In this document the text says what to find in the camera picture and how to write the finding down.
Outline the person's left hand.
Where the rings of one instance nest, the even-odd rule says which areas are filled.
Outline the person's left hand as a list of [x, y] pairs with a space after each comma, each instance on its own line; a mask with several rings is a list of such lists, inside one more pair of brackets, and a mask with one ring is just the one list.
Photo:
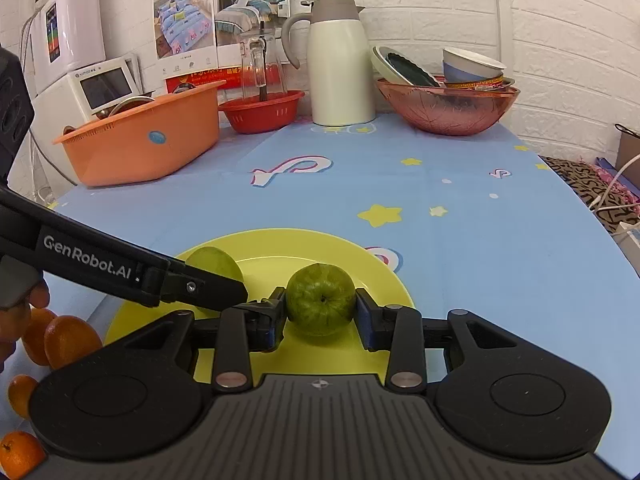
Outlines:
[[16, 342], [24, 335], [30, 323], [30, 310], [44, 309], [50, 304], [49, 287], [45, 281], [35, 285], [25, 299], [0, 314], [0, 370], [15, 352]]

